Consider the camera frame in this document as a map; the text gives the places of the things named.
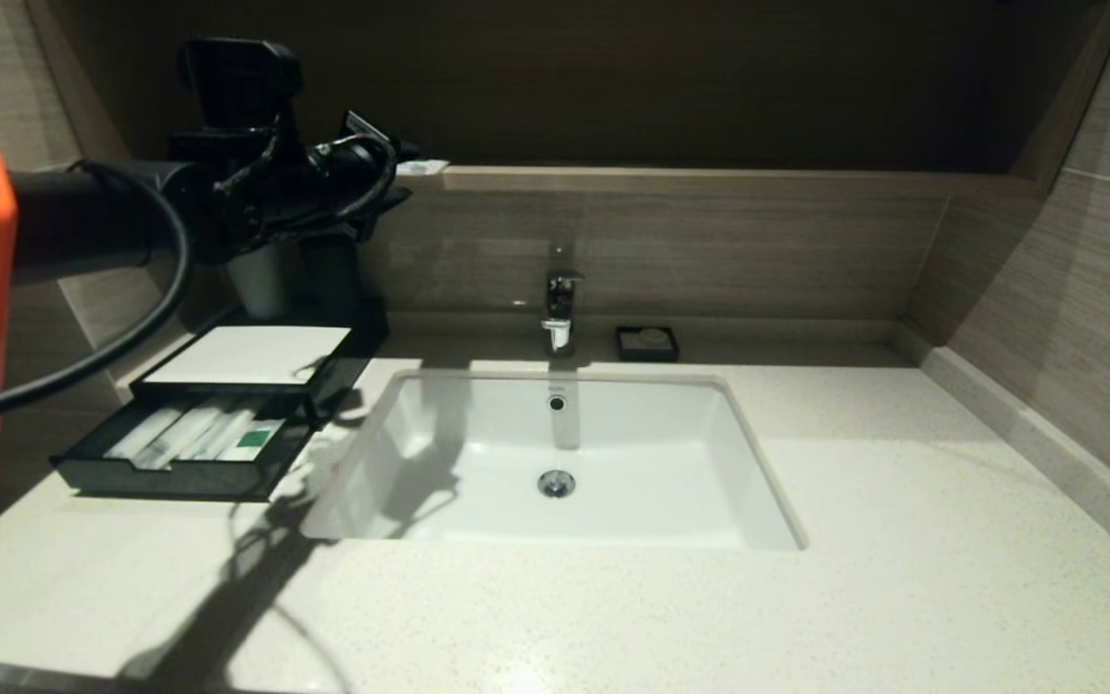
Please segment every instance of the drawer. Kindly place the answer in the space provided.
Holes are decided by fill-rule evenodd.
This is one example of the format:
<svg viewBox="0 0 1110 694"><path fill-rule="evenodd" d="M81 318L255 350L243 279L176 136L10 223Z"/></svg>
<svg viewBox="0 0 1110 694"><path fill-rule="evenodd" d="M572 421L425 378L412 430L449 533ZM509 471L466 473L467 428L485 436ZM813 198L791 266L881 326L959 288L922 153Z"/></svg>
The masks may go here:
<svg viewBox="0 0 1110 694"><path fill-rule="evenodd" d="M185 399L191 405L196 400ZM252 461L173 460L169 470L140 470L124 457L105 455L157 410L182 401L173 395L133 400L50 462L67 484L90 496L268 501L303 445L325 422L314 413L310 396L273 394L255 419L283 423Z"/></svg>

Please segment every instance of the black container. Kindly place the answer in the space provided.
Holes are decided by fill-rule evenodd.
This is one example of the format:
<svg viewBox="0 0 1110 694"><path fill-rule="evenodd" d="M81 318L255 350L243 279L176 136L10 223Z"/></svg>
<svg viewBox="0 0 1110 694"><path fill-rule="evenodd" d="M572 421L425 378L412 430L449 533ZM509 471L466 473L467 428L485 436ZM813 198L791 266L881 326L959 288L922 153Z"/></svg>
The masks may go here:
<svg viewBox="0 0 1110 694"><path fill-rule="evenodd" d="M305 383L149 383L178 354L199 342L208 331L169 355L135 382L135 399L101 422L79 443L51 456L54 470L71 487L89 496L167 497L167 500L268 501L314 432L331 418L335 405L351 390L366 360L347 335L313 370ZM256 420L283 420L252 461L173 460L169 470L135 469L123 457L105 456L115 443L157 410L175 403L198 404L208 395L263 395Z"/></svg>
<svg viewBox="0 0 1110 694"><path fill-rule="evenodd" d="M639 335L645 330L659 330L666 334L666 344L646 344L646 346L626 346L629 338ZM665 325L622 325L616 329L616 349L620 362L678 362L679 342L675 331Z"/></svg>

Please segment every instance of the sink basin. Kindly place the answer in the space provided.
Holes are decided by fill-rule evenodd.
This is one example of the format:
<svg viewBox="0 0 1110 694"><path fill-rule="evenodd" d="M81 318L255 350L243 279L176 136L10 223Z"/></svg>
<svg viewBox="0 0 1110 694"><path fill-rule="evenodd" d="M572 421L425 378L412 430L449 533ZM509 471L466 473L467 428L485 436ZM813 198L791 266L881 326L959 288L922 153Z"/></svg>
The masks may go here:
<svg viewBox="0 0 1110 694"><path fill-rule="evenodd" d="M396 374L303 533L801 549L726 384L703 378Z"/></svg>

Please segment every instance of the baseboard trim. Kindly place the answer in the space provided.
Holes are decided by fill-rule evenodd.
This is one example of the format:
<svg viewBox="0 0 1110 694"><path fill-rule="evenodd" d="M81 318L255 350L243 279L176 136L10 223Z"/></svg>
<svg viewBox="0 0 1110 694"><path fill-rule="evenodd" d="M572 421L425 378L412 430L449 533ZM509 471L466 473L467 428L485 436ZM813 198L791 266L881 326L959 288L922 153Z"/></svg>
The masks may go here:
<svg viewBox="0 0 1110 694"><path fill-rule="evenodd" d="M1048 475L1110 533L1110 469L1104 462L959 353L948 346L934 346L911 325L898 324L891 346Z"/></svg>

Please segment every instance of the faucet handle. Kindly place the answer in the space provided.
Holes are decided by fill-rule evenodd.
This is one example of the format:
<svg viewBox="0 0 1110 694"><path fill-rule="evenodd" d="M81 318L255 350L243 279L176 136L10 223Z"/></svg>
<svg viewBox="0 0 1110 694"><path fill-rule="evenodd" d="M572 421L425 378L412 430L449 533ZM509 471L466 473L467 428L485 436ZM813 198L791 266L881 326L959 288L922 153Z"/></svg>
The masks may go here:
<svg viewBox="0 0 1110 694"><path fill-rule="evenodd" d="M573 271L573 269L546 271L546 286L549 286L549 289L573 289L573 282L582 280L585 280L585 275Z"/></svg>

